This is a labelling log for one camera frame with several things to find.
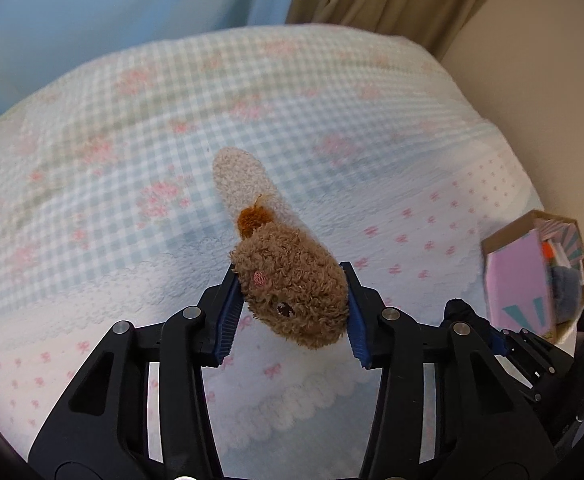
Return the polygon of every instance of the pink card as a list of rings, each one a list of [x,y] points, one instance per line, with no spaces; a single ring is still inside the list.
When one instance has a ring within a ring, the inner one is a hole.
[[[538,233],[532,229],[486,259],[485,290],[490,323],[539,336],[554,332],[550,278]]]

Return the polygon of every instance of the checkered blanket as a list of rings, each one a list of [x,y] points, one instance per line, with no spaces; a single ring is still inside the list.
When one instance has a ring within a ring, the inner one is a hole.
[[[81,66],[0,117],[0,430],[24,456],[113,322],[160,322],[222,279],[238,241],[211,176],[224,146],[421,322],[452,297],[485,314],[481,236],[540,206],[498,129],[403,38],[243,28]],[[354,476],[377,379],[347,341],[307,351],[245,311],[205,376],[226,474]],[[153,370],[151,425],[158,385]]]

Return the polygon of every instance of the brown plush toy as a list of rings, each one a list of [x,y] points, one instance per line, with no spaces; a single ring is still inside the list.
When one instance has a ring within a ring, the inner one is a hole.
[[[337,261],[251,154],[220,150],[213,175],[242,238],[230,259],[254,317],[307,348],[335,343],[348,318],[348,284]]]

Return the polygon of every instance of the orange pompom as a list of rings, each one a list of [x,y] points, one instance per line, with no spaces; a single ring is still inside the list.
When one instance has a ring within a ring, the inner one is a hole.
[[[274,221],[274,215],[257,203],[241,211],[236,226],[239,228],[241,238],[245,240],[252,236],[255,229]]]

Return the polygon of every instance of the wall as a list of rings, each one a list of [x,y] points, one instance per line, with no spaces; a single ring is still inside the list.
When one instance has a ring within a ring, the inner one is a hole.
[[[443,65],[584,238],[584,0],[488,0]]]

